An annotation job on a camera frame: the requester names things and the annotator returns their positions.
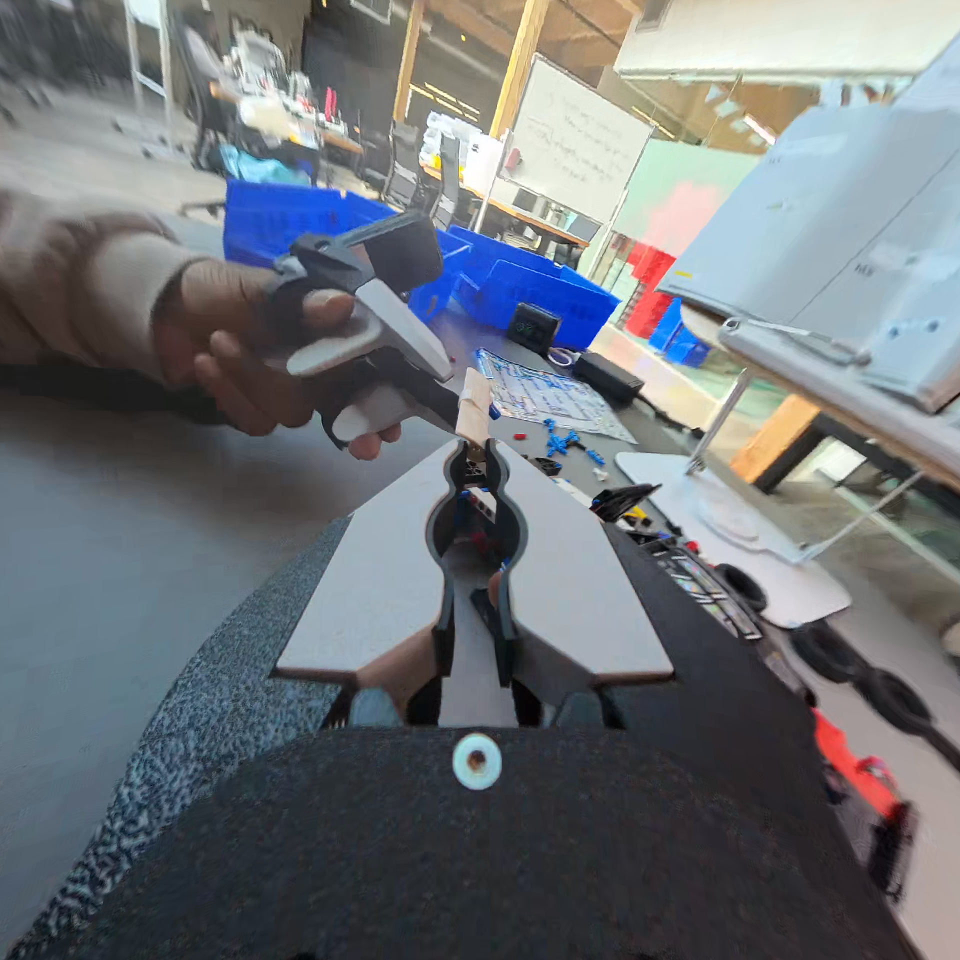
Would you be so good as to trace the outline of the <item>toy brick race car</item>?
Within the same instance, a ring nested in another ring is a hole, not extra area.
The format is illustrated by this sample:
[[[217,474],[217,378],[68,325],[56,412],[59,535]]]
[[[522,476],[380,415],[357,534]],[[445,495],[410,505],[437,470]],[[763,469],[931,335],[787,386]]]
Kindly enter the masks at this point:
[[[629,556],[643,551],[656,560],[698,609],[709,614],[739,641],[755,646],[767,668],[807,702],[814,717],[814,738],[822,757],[828,801],[837,810],[856,857],[871,882],[891,904],[899,906],[904,899],[918,831],[918,812],[903,797],[894,774],[882,759],[871,755],[859,757],[851,751],[846,733],[823,714],[813,691],[762,630],[763,612],[751,611],[738,602],[737,596],[728,593],[714,573],[714,565],[699,556],[693,541],[682,540],[679,527],[672,526],[671,533],[664,534],[654,531],[647,520],[625,520],[657,486],[605,489],[594,498],[587,498],[567,481],[556,479],[560,470],[558,462],[539,458],[532,460],[532,464],[559,488],[585,503],[599,521],[614,523],[631,545]]]

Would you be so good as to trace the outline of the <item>grey desk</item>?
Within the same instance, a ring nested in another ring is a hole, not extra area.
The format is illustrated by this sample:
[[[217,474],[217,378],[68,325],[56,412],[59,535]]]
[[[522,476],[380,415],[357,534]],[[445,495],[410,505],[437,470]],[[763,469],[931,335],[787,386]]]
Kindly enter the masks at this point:
[[[324,729],[338,691],[271,678],[339,520],[287,564],[240,536],[286,467],[177,507],[188,430],[2,401],[2,951],[21,958],[914,958],[824,784],[813,717],[618,529],[599,545],[678,678],[621,726]]]

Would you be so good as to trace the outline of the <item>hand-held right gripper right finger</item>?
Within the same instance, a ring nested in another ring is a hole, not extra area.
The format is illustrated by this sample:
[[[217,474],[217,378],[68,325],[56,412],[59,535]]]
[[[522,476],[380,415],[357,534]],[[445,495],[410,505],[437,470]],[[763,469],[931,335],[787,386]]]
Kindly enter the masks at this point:
[[[501,685],[518,682],[558,706],[571,693],[671,679],[674,665],[603,522],[496,438],[486,485],[506,561],[495,603]]]

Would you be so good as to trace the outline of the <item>white brick connector piece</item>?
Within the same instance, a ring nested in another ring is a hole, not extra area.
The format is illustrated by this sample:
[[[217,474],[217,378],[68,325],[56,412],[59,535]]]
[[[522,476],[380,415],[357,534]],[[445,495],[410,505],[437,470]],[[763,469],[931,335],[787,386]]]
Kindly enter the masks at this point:
[[[465,371],[459,395],[454,435],[465,444],[467,458],[475,464],[486,461],[490,440],[491,388],[486,376],[474,367]]]

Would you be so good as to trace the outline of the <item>person's left hand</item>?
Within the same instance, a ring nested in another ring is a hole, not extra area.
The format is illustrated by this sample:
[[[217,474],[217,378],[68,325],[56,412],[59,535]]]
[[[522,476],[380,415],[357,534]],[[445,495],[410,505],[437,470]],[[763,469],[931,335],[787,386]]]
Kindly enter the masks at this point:
[[[267,270],[206,259],[188,265],[164,293],[151,320],[163,380],[197,386],[239,431],[263,437],[299,428],[315,412],[373,384],[340,369],[317,378],[286,370],[275,329],[265,320]]]

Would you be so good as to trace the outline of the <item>shiny sticker sheet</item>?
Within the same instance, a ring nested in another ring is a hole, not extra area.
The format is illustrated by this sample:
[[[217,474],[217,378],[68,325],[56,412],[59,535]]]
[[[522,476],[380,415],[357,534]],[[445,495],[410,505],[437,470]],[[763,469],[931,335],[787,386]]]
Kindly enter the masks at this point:
[[[492,406],[502,416],[598,434],[633,445],[635,436],[592,387],[552,371],[504,359],[486,349],[474,352],[477,370],[489,382]]]

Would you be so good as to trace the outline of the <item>black rubber tyre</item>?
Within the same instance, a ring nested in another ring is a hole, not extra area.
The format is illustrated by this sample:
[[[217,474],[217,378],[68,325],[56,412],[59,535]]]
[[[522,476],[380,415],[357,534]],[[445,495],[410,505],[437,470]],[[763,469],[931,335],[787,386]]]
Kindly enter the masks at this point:
[[[727,592],[736,596],[742,606],[756,614],[766,610],[767,593],[751,575],[726,562],[715,564],[713,570],[725,585]]]
[[[863,675],[862,658],[825,620],[791,630],[789,642],[810,669],[835,685],[856,684]]]
[[[867,704],[890,726],[918,738],[927,738],[933,717],[926,702],[904,680],[880,669],[870,669],[857,689]]]

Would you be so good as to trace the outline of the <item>long wooden table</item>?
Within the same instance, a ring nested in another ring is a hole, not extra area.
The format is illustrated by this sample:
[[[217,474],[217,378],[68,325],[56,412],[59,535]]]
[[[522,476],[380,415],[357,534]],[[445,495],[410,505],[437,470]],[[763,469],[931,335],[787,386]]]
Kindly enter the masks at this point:
[[[430,165],[420,164],[420,169],[423,174],[428,178],[440,183],[442,181],[442,172]],[[472,188],[464,186],[461,182],[461,189],[465,190],[467,196],[473,198],[474,200],[483,201],[484,195],[477,192]],[[555,242],[564,243],[572,245],[581,250],[586,249],[590,245],[590,240],[578,237],[568,231],[565,231],[558,227],[557,225],[546,222],[542,219],[535,217],[532,213],[521,210],[515,206],[512,206],[509,203],[500,201],[499,199],[491,198],[487,206],[497,210],[499,213],[503,214],[506,217],[518,222],[522,222],[527,225],[530,229],[535,231],[538,235],[549,236]]]

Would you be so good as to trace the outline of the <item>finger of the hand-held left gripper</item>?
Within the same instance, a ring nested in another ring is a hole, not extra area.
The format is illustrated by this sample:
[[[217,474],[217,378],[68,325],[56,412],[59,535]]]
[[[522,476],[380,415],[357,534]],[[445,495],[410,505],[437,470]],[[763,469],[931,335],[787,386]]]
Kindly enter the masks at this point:
[[[355,292],[355,305],[379,322],[374,347],[400,352],[412,365],[436,381],[449,381],[454,370],[450,354],[436,334],[381,279],[371,279]]]

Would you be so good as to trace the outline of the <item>black power station with display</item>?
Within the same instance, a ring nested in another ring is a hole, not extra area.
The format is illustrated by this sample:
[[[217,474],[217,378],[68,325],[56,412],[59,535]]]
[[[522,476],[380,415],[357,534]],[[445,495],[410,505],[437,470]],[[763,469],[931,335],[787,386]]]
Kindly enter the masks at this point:
[[[506,339],[546,358],[561,327],[561,317],[527,302],[516,305],[506,329]]]

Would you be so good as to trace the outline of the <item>white monitor stand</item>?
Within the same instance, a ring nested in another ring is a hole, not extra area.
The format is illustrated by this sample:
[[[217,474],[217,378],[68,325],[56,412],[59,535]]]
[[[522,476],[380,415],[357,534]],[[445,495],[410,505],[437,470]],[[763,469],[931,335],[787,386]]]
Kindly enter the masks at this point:
[[[750,382],[758,374],[786,386],[858,433],[880,442],[915,468],[895,494],[924,478],[958,480],[956,422],[929,414],[824,366],[787,372],[748,361],[694,453],[621,453],[619,469],[634,482],[658,485],[654,506],[701,546],[708,561],[728,563],[749,574],[764,590],[764,618],[781,629],[839,615],[852,606],[846,586],[828,572],[821,557],[851,534],[856,521],[811,544],[800,544],[746,492],[708,465],[707,449]]]

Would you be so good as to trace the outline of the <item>large blue storage bin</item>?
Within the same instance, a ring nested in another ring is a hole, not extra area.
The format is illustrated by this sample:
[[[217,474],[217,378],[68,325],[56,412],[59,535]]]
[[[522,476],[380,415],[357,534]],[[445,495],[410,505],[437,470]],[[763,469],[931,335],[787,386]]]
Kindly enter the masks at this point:
[[[582,352],[619,306],[614,294],[568,266],[458,225],[449,234],[471,246],[452,296],[477,324],[505,331],[519,305],[534,306],[559,318],[558,347]]]

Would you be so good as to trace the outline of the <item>whiteboard with writing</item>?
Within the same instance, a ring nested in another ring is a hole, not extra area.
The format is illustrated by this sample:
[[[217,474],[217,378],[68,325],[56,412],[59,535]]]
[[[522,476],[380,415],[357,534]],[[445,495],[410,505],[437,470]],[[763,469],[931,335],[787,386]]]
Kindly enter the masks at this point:
[[[618,212],[653,132],[535,54],[495,188],[522,189],[604,225]]]

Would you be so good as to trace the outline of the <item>black power adapter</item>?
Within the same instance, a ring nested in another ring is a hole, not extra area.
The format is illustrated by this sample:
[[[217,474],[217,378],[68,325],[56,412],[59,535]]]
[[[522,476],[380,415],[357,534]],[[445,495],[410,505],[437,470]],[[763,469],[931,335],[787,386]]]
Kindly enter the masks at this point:
[[[594,390],[614,410],[625,409],[642,396],[641,378],[594,351],[579,354],[572,376]]]

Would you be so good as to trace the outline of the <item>person's left forearm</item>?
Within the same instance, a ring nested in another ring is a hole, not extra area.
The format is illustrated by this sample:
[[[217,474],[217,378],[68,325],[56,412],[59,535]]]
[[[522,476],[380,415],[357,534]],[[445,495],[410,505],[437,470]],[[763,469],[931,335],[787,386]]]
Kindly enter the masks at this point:
[[[152,215],[2,187],[2,365],[65,359],[162,381],[154,314],[205,259]]]

